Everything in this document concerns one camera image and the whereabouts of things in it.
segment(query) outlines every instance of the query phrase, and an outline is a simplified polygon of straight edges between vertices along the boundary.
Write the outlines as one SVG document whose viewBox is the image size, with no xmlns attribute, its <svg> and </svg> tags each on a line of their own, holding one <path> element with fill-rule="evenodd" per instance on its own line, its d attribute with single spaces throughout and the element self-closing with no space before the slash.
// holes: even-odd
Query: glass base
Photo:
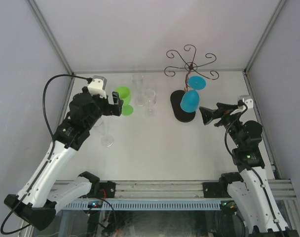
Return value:
<svg viewBox="0 0 300 237">
<path fill-rule="evenodd" d="M 156 115 L 156 109 L 151 108 L 146 110 L 146 115 L 149 117 L 155 116 Z"/>
<path fill-rule="evenodd" d="M 114 143 L 114 138 L 110 135 L 104 135 L 101 139 L 103 147 L 110 147 Z"/>
<path fill-rule="evenodd" d="M 96 123 L 93 125 L 93 127 L 99 127 L 99 126 L 101 126 L 102 125 L 102 123 L 103 123 L 103 120 L 102 119 L 98 119 L 97 121 L 96 121 Z"/>
<path fill-rule="evenodd" d="M 124 116 L 131 115 L 134 112 L 134 108 L 131 105 L 125 105 L 122 107 L 121 113 Z"/>
<path fill-rule="evenodd" d="M 143 106 L 143 105 L 145 105 L 145 101 L 144 101 L 143 97 L 142 97 L 142 96 L 138 96 L 138 97 L 135 99 L 135 104 L 136 104 L 137 106 Z"/>
</svg>

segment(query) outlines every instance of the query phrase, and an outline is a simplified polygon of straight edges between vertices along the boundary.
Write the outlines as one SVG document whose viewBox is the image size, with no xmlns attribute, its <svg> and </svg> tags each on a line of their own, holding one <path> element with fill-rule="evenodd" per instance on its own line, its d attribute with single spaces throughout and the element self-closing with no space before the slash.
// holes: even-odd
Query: green cup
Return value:
<svg viewBox="0 0 300 237">
<path fill-rule="evenodd" d="M 129 105 L 131 101 L 130 89 L 126 86 L 121 86 L 118 87 L 115 91 L 118 92 L 119 98 L 124 101 L 121 110 L 122 115 L 131 115 L 134 112 L 134 108 L 131 105 Z"/>
</svg>

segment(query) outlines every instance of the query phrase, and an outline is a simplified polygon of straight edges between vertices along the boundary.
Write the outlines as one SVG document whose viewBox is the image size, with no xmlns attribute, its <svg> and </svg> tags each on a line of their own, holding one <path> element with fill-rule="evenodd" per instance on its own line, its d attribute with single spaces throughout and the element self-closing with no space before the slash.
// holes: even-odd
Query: black round base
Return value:
<svg viewBox="0 0 300 237">
<path fill-rule="evenodd" d="M 180 122 L 190 122 L 195 118 L 196 112 L 187 113 L 181 109 L 181 100 L 185 92 L 176 90 L 171 94 L 170 100 L 175 118 Z"/>
</svg>

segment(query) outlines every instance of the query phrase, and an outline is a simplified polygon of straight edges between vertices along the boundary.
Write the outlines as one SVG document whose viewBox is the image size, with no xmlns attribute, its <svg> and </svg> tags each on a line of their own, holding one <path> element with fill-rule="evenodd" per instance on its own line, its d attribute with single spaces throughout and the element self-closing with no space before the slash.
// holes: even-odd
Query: metal frame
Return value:
<svg viewBox="0 0 300 237">
<path fill-rule="evenodd" d="M 50 27 L 48 26 L 44 16 L 42 15 L 37 3 L 35 0 L 25 0 L 29 8 L 31 9 L 35 19 L 39 23 L 40 28 L 44 32 L 45 36 L 47 37 L 49 43 L 51 44 L 53 50 L 57 54 L 57 57 L 59 58 L 62 65 L 65 67 L 66 71 L 69 74 L 72 74 L 72 69 L 69 65 L 69 63 L 66 60 L 66 57 L 64 56 L 57 40 L 55 39 L 53 33 L 50 30 Z"/>
<path fill-rule="evenodd" d="M 274 175 L 276 175 L 276 173 L 277 173 L 277 177 L 275 177 L 275 178 L 283 178 L 283 174 L 282 174 L 281 169 L 280 169 L 280 164 L 278 163 L 277 159 L 275 158 L 273 149 L 270 145 L 270 141 L 269 141 L 269 138 L 267 136 L 266 129 L 265 129 L 266 126 L 263 122 L 261 112 L 260 112 L 259 107 L 257 105 L 257 98 L 256 98 L 256 95 L 254 94 L 253 89 L 252 89 L 252 85 L 250 83 L 250 79 L 248 77 L 248 74 L 243 72 L 243 77 L 244 77 L 245 83 L 247 85 L 247 89 L 249 91 L 249 94 L 252 96 L 253 101 L 254 101 L 253 108 L 254 108 L 255 116 L 257 117 L 258 122 L 263 125 L 262 138 L 263 138 L 263 142 L 265 144 L 265 148 L 266 148 L 266 151 L 267 151 L 267 154 L 268 154 L 269 161 L 271 162 L 271 165 L 272 165 Z"/>
<path fill-rule="evenodd" d="M 255 50 L 252 53 L 252 56 L 251 56 L 247 66 L 245 68 L 245 72 L 248 73 L 250 71 L 253 63 L 255 62 L 256 58 L 258 57 L 258 54 L 259 54 L 260 50 L 262 49 L 264 43 L 266 42 L 269 33 L 271 32 L 273 26 L 275 25 L 276 20 L 277 20 L 278 16 L 280 15 L 281 11 L 284 9 L 287 1 L 288 0 L 280 0 L 279 1 L 279 3 L 277 5 L 271 19 L 268 22 L 267 27 L 265 28 L 265 30 L 264 30 L 264 32 L 261 36 L 261 39 L 260 39 L 258 45 L 256 46 Z"/>
<path fill-rule="evenodd" d="M 52 190 L 71 181 L 56 181 Z M 221 201 L 227 198 L 204 198 L 203 182 L 211 181 L 115 181 L 115 198 L 108 198 L 116 210 L 218 210 Z M 300 210 L 290 180 L 269 180 L 276 201 L 282 201 L 292 228 L 300 234 Z M 94 198 L 78 198 L 64 210 L 88 210 L 88 204 L 99 201 Z M 109 210 L 104 203 L 102 208 Z M 32 236 L 33 228 L 27 228 L 20 237 Z"/>
<path fill-rule="evenodd" d="M 39 23 L 39 26 L 43 30 L 45 36 L 49 40 L 49 43 L 53 47 L 55 53 L 57 54 L 58 59 L 61 61 L 62 65 L 66 69 L 66 71 L 69 74 L 72 74 L 73 71 L 66 60 L 57 40 L 55 39 L 53 33 L 51 32 L 45 18 L 43 17 L 41 10 L 39 9 L 36 0 L 25 0 L 28 4 L 29 8 L 31 9 L 33 15 L 35 16 L 35 19 Z M 246 65 L 246 68 L 244 70 L 244 78 L 247 85 L 247 88 L 249 90 L 250 95 L 253 96 L 255 101 L 255 112 L 258 121 L 263 124 L 263 120 L 261 117 L 260 110 L 256 104 L 256 98 L 252 90 L 252 86 L 250 84 L 249 78 L 248 78 L 248 72 L 250 68 L 252 67 L 254 61 L 256 60 L 261 48 L 263 47 L 265 41 L 267 40 L 268 35 L 270 34 L 274 24 L 276 23 L 276 20 L 278 16 L 280 15 L 281 11 L 284 9 L 284 6 L 286 5 L 288 0 L 280 0 L 274 14 L 272 15 L 263 35 L 261 36 L 261 39 L 259 40 L 259 43 L 257 44 L 249 62 Z M 163 70 L 146 70 L 142 72 L 162 72 Z M 219 71 L 243 71 L 243 69 L 235 69 L 235 70 L 219 70 Z M 127 71 L 118 71 L 118 72 L 93 72 L 93 73 L 127 73 Z M 70 98 L 70 94 L 72 91 L 74 79 L 70 81 L 70 84 L 68 85 L 65 102 L 63 104 L 60 117 L 59 117 L 59 123 L 63 119 L 67 106 L 68 101 Z M 279 164 L 277 160 L 274 158 L 273 150 L 269 144 L 269 139 L 267 137 L 267 134 L 265 132 L 265 126 L 263 126 L 263 141 L 265 143 L 265 147 L 268 152 L 268 156 L 271 162 L 274 162 L 277 166 L 278 172 L 280 172 Z M 144 203 L 145 201 L 154 201 L 154 200 L 164 200 L 164 201 L 170 201 L 170 203 L 173 203 L 174 201 L 184 201 L 184 202 L 208 202 L 210 201 L 207 198 L 204 198 L 203 196 L 203 190 L 202 190 L 202 182 L 203 181 L 117 181 L 116 182 L 116 193 L 114 199 L 108 199 L 109 201 L 130 201 L 130 203 Z M 61 185 L 68 184 L 69 181 L 57 181 L 53 188 L 57 188 Z M 274 198 L 276 200 L 283 200 L 285 204 L 285 209 L 288 213 L 289 220 L 291 222 L 291 225 L 294 229 L 298 230 L 298 233 L 300 234 L 300 212 L 298 208 L 298 201 L 293 189 L 293 186 L 291 184 L 291 181 L 289 180 L 270 180 L 269 184 L 271 186 Z M 83 202 L 82 199 L 77 199 L 75 202 Z M 33 233 L 33 227 L 28 227 L 25 230 L 23 230 L 21 233 L 18 233 L 18 236 L 20 237 L 30 237 Z"/>
<path fill-rule="evenodd" d="M 62 188 L 71 181 L 56 181 L 52 190 Z M 227 198 L 205 198 L 203 182 L 217 181 L 114 181 L 115 198 L 110 200 L 228 200 Z M 275 200 L 296 200 L 290 180 L 269 180 Z"/>
<path fill-rule="evenodd" d="M 211 69 L 197 69 L 198 72 L 209 72 Z M 243 68 L 235 68 L 235 69 L 216 69 L 217 72 L 236 72 L 243 71 Z M 164 70 L 122 70 L 122 71 L 75 71 L 75 74 L 107 74 L 107 73 L 162 73 Z M 185 69 L 175 69 L 176 73 L 185 73 L 187 72 Z"/>
</svg>

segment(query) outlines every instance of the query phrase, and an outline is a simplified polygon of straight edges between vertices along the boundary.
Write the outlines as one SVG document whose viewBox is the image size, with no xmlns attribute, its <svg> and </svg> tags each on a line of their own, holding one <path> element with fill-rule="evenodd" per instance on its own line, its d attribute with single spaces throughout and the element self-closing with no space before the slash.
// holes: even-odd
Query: black bracket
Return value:
<svg viewBox="0 0 300 237">
<path fill-rule="evenodd" d="M 98 192 L 98 197 L 103 198 L 104 192 L 101 190 L 105 190 L 106 197 L 107 198 L 114 198 L 116 193 L 116 183 L 107 181 L 107 182 L 101 182 L 100 183 L 100 190 Z"/>
<path fill-rule="evenodd" d="M 243 181 L 238 172 L 224 173 L 218 182 L 204 182 L 204 198 L 231 198 L 227 192 L 227 187 L 228 184 L 232 184 L 232 182 L 236 181 Z"/>
</svg>

